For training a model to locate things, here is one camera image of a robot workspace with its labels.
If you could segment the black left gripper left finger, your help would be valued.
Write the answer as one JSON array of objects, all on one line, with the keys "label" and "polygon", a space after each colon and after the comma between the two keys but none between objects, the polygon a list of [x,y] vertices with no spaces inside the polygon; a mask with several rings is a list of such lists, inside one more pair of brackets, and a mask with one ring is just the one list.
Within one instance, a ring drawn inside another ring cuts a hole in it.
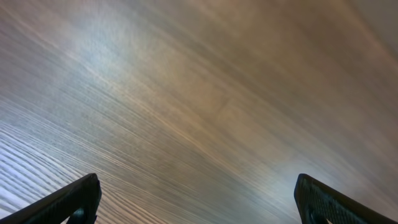
[{"label": "black left gripper left finger", "polygon": [[98,176],[91,173],[1,219],[1,224],[94,224],[101,196]]}]

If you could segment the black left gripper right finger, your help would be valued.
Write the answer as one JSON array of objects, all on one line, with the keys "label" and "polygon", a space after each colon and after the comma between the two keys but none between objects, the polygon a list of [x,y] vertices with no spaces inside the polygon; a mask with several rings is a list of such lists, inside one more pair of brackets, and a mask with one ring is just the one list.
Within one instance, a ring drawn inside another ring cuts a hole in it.
[{"label": "black left gripper right finger", "polygon": [[397,224],[307,174],[298,175],[294,199],[302,224]]}]

